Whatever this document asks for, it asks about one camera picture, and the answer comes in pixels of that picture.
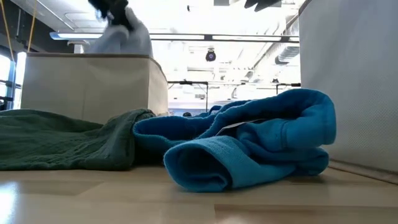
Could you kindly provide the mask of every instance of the white ceiling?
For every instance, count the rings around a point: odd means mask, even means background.
[[[32,13],[34,0],[12,0],[23,10]],[[60,32],[102,32],[105,22],[98,21],[95,10],[87,0],[38,0],[37,18]],[[287,18],[298,13],[303,0],[284,0],[282,7],[269,7],[261,12],[245,9],[244,0],[230,6],[213,6],[213,0],[130,0],[130,6],[150,33],[281,35]],[[211,82],[239,82],[252,68],[270,43],[242,42],[166,42],[153,41],[154,57],[168,80],[205,80]],[[206,62],[209,47],[214,47],[217,61]],[[289,66],[270,63],[263,68],[261,80],[269,84],[278,76],[280,82],[300,82],[299,60]],[[217,98],[229,98],[230,88],[222,86]],[[273,95],[274,91],[264,96]]]

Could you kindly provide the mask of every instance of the light wood surface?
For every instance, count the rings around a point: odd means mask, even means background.
[[[397,223],[398,187],[328,169],[319,177],[193,194],[161,167],[0,172],[0,223]]]

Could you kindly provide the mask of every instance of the ceiling camera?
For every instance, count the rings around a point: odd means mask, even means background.
[[[216,53],[213,49],[209,49],[206,54],[206,61],[214,62],[216,60]]]

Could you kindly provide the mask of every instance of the beige storage box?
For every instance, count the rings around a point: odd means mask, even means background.
[[[42,54],[26,59],[21,108],[105,123],[127,111],[168,111],[160,65],[141,55]]]
[[[312,0],[300,15],[302,86],[335,103],[331,165],[398,183],[397,0]]]

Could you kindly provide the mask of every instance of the blue cloth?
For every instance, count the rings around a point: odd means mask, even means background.
[[[225,126],[244,123],[226,134]],[[333,102],[315,90],[290,90],[236,101],[205,118],[158,117],[133,127],[136,150],[164,154],[176,183],[194,192],[220,192],[326,169],[322,144],[336,136]]]

